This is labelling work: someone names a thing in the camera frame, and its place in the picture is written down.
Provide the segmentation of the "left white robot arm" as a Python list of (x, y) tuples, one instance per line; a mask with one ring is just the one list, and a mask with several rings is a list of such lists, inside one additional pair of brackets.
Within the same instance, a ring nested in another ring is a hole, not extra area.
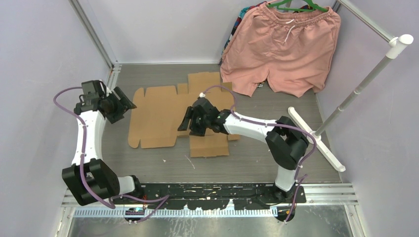
[(83, 82), (83, 92), (73, 110), (53, 98), (56, 106), (74, 116), (78, 124), (77, 146), (70, 167), (62, 169), (62, 179), (81, 206), (100, 202), (113, 209), (113, 198), (140, 203), (144, 190), (134, 175), (119, 177), (104, 162), (102, 136), (107, 122), (114, 124), (136, 106), (119, 87), (109, 89), (101, 80)]

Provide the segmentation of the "brown cardboard box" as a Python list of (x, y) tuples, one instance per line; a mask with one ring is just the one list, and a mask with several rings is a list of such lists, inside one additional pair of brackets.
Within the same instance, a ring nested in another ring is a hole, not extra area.
[(133, 97), (136, 108), (131, 111), (128, 144), (132, 148), (173, 147), (178, 137), (188, 137), (189, 131), (178, 127), (201, 92), (218, 110), (233, 105), (230, 82), (221, 82), (219, 72), (188, 75), (187, 83), (139, 88)]

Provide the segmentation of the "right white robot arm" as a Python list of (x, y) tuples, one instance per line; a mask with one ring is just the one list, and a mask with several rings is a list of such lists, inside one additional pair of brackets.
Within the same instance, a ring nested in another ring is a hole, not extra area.
[(306, 158), (309, 141), (304, 131), (286, 116), (278, 120), (256, 119), (232, 109), (219, 110), (205, 97), (187, 107), (178, 131), (189, 131), (192, 136), (205, 136), (206, 130), (226, 135), (249, 137), (268, 146), (278, 166), (274, 196), (288, 202), (295, 194), (296, 176), (301, 161)]

